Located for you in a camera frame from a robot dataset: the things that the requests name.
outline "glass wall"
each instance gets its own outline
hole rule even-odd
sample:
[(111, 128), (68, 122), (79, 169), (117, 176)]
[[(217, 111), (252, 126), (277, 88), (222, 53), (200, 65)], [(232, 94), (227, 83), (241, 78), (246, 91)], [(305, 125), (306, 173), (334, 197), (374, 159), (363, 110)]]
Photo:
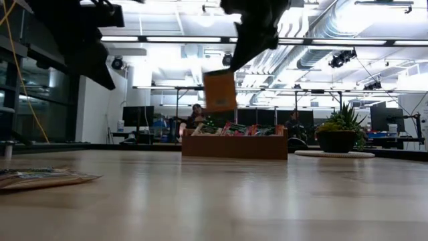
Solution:
[[(37, 98), (28, 98), (34, 113), (50, 142), (70, 140), (67, 136), (68, 107)], [(45, 142), (43, 133), (28, 105), (25, 95), (19, 95), (16, 131), (32, 141)]]
[(22, 76), (27, 93), (32, 96), (67, 103), (69, 100), (70, 77), (55, 68), (40, 68), (31, 58), (23, 60)]
[(73, 141), (76, 116), (72, 113), (77, 103), (70, 96), (77, 94), (77, 91), (70, 88), (72, 78), (31, 58), (23, 59), (21, 71), (24, 86), (22, 83), (19, 85), (16, 131), (31, 141), (45, 142), (37, 118), (50, 142)]
[(2, 125), (15, 129), (29, 141), (44, 143), (46, 140), (37, 119), (49, 142), (74, 141), (78, 76), (74, 80), (69, 74), (32, 58), (24, 58), (21, 63), (23, 84), (13, 64), (0, 63), (0, 106), (15, 109), (14, 120), (5, 119)]
[(0, 106), (4, 106), (5, 104), (5, 92), (0, 90)]

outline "wooden table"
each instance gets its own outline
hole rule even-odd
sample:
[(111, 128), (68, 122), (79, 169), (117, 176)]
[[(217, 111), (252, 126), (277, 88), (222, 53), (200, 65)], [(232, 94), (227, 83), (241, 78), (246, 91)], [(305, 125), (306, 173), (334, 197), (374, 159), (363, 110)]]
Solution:
[(181, 159), (180, 153), (15, 155), (92, 183), (0, 194), (0, 240), (352, 240), (428, 237), (428, 166), (393, 159)]

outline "computer monitor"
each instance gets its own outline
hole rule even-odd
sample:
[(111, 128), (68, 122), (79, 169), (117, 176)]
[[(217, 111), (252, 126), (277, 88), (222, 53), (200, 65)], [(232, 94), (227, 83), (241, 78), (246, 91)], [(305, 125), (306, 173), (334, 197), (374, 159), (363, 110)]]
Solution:
[(257, 113), (255, 109), (238, 109), (238, 124), (255, 125), (257, 123)]
[(257, 124), (258, 125), (274, 125), (275, 111), (274, 110), (258, 110), (257, 109)]
[(229, 122), (235, 121), (235, 111), (234, 110), (212, 112), (212, 113), (207, 113), (206, 115), (210, 116), (212, 118), (215, 118), (215, 119), (223, 120), (223, 121), (229, 121)]
[(153, 126), (153, 115), (154, 106), (127, 106), (123, 108), (122, 118), (126, 127), (151, 127)]
[(388, 124), (397, 124), (397, 131), (405, 132), (403, 110), (399, 108), (370, 107), (371, 126), (374, 131), (389, 131)]
[[(294, 110), (278, 110), (278, 124), (284, 125), (291, 119), (291, 114)], [(305, 127), (314, 126), (314, 111), (312, 110), (299, 110), (299, 123)]]

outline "wooden tray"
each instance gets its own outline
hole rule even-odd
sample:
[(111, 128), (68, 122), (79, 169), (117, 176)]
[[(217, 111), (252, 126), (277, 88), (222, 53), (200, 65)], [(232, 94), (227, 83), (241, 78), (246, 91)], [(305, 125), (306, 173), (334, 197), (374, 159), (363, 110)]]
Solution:
[(287, 132), (270, 137), (183, 136), (181, 155), (238, 159), (287, 160)]

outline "green plant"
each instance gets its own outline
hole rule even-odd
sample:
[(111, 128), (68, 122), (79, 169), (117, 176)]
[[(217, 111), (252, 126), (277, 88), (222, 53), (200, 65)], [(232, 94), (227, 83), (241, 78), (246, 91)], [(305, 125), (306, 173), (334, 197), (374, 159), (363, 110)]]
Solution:
[(357, 118), (358, 115), (355, 114), (354, 108), (349, 107), (349, 104), (343, 104), (342, 110), (333, 112), (330, 118), (319, 126), (316, 131), (355, 131), (357, 135), (356, 147), (358, 150), (363, 150), (366, 141), (360, 124), (366, 117), (360, 121), (357, 121)]

